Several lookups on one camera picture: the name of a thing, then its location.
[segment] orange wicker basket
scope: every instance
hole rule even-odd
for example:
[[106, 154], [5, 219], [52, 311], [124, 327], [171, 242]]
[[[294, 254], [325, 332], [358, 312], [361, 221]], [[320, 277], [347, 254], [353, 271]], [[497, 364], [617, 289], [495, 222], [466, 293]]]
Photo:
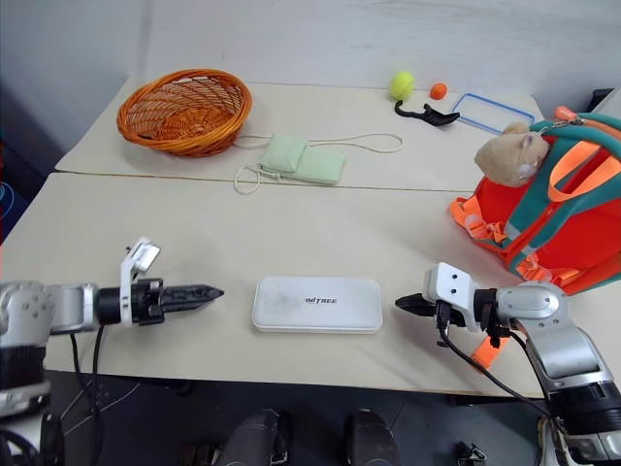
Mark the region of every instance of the orange wicker basket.
[[217, 70], [183, 70], [144, 85], [118, 109], [123, 137], [182, 157], [206, 157], [233, 144], [252, 107], [239, 79]]

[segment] orange backpack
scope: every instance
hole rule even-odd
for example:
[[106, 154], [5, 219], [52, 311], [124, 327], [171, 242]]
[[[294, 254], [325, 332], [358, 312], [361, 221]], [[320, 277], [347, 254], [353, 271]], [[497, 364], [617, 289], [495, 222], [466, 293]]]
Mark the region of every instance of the orange backpack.
[[621, 279], [621, 120], [560, 115], [531, 126], [550, 150], [528, 184], [483, 178], [450, 212], [514, 274], [574, 294]]

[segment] white wall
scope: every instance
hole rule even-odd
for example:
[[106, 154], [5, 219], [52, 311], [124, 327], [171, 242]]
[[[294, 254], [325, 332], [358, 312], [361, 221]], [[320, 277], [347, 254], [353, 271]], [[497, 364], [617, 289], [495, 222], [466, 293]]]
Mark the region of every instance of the white wall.
[[544, 115], [621, 84], [618, 0], [155, 0], [148, 74], [534, 94]]
[[142, 0], [0, 2], [3, 138], [41, 172], [125, 81], [143, 10]]
[[61, 152], [130, 73], [385, 87], [405, 69], [551, 115], [621, 84], [620, 44], [618, 0], [0, 0], [3, 92]]

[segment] white box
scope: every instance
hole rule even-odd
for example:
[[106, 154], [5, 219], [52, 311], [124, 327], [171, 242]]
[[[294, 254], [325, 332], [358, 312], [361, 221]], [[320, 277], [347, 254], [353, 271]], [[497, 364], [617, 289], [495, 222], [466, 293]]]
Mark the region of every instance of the white box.
[[256, 287], [252, 322], [264, 332], [375, 333], [379, 284], [342, 277], [267, 277]]

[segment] yellow tennis ball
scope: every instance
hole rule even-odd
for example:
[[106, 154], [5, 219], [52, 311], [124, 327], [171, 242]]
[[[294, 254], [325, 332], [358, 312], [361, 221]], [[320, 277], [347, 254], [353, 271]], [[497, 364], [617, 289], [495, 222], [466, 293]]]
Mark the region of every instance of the yellow tennis ball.
[[414, 90], [414, 76], [407, 71], [400, 71], [392, 79], [390, 95], [396, 100], [406, 100]]

